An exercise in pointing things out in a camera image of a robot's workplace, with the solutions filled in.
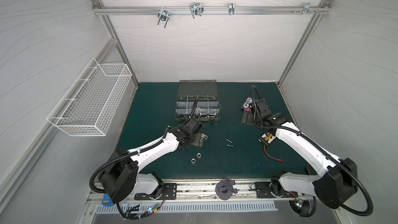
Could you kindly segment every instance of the workbench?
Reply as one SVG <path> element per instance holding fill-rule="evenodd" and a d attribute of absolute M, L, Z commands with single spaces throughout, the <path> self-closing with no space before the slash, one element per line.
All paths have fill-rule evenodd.
<path fill-rule="evenodd" d="M 180 123 L 174 120 L 179 83 L 140 83 L 128 113 L 118 148 L 126 150 L 141 146 L 163 135 L 164 129 Z M 241 122 L 242 104 L 255 85 L 272 113 L 280 112 L 291 120 L 290 113 L 275 83 L 217 83 L 222 105 L 219 122 L 203 122 L 208 136 L 203 147 L 188 146 L 160 157 L 141 173 L 155 172 L 161 178 L 270 178 L 280 171 L 306 174 L 309 164 L 284 142 L 275 139 L 267 153 L 283 163 L 266 156 L 257 140 L 263 132 Z"/>

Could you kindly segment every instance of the orange cable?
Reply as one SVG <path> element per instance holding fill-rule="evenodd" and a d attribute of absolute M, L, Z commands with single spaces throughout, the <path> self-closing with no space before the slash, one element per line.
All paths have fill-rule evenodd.
<path fill-rule="evenodd" d="M 271 157 L 270 155 L 268 155 L 268 153 L 266 152 L 266 146 L 265 146 L 265 145 L 264 145 L 264 152 L 266 153 L 266 155 L 267 155 L 269 158 L 272 158 L 273 160 L 276 160 L 276 161 L 279 161 L 279 162 L 283 163 L 283 160 L 281 160 L 281 159 L 276 159 L 276 158 L 273 158 L 273 157 Z"/>

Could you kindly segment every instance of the blue object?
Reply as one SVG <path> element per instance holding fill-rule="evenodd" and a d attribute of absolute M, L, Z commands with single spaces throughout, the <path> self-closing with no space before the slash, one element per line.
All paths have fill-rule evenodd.
<path fill-rule="evenodd" d="M 103 194 L 102 206 L 110 207 L 115 205 L 112 203 L 111 199 L 109 198 L 108 194 Z"/>

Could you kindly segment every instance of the purple package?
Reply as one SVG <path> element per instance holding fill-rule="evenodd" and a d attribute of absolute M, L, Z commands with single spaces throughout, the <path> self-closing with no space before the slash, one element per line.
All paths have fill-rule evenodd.
<path fill-rule="evenodd" d="M 250 97 L 247 98 L 246 102 L 242 105 L 241 109 L 245 110 L 245 111 L 250 111 L 250 106 L 249 104 L 252 102 L 252 99 Z"/>

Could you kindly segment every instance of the white wire basket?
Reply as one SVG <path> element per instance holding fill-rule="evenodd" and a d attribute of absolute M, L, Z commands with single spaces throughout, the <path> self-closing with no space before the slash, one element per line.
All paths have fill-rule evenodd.
<path fill-rule="evenodd" d="M 99 64 L 93 60 L 96 66 L 88 65 L 82 72 L 88 77 L 78 79 L 47 117 L 69 136 L 105 136 L 131 79 L 126 64 Z M 76 86 L 76 93 L 68 98 Z"/>

